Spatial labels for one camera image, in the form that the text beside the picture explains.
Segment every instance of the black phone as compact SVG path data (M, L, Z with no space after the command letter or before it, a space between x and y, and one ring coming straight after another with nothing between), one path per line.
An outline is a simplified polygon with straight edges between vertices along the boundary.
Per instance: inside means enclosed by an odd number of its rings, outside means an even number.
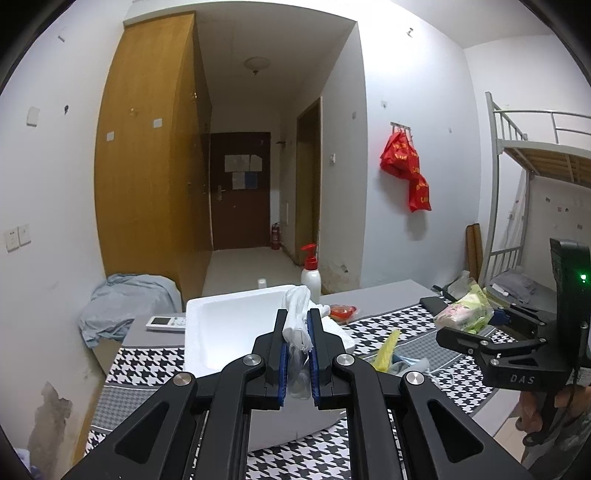
M419 303L433 316L437 315L447 307L447 303L445 303L440 297L425 297L419 300Z

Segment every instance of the doorway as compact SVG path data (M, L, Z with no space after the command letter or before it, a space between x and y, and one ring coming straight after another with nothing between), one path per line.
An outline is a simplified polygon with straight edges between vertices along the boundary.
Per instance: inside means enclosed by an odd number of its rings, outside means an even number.
M211 136L210 193L214 250L269 245L271 134Z
M295 250L300 265L303 245L318 244L322 177L321 101L316 100L297 118L295 151Z

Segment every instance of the peeling wall paint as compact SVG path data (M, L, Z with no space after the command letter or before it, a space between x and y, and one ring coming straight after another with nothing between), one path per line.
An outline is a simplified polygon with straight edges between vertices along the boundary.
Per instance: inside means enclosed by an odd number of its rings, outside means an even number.
M58 451L64 440L66 419L72 413L72 402L60 398L49 382L41 390L43 405L35 412L35 426L29 437L28 449L31 464L35 465L45 478L52 478L56 468Z

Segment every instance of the light switch panel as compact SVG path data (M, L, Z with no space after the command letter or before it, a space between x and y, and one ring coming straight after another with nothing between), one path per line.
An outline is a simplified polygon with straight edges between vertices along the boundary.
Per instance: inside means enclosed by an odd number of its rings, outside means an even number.
M21 245L21 247L31 243L31 234L29 233L28 223L18 227L18 243Z
M36 127L39 123L39 113L41 112L36 106L32 106L27 113L27 125L29 127Z
M6 250L9 252L12 252L19 247L18 231L16 228L13 228L12 230L6 230L4 232L4 242L6 243Z

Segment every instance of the ceiling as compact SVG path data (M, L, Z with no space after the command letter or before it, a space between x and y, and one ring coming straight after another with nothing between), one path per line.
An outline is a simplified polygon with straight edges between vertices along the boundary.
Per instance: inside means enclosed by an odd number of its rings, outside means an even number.
M279 4L220 2L197 6L197 31L212 104L284 103L321 61L333 63L352 20ZM256 76L243 63L266 57Z
M519 0L392 0L462 48L500 38L551 34Z

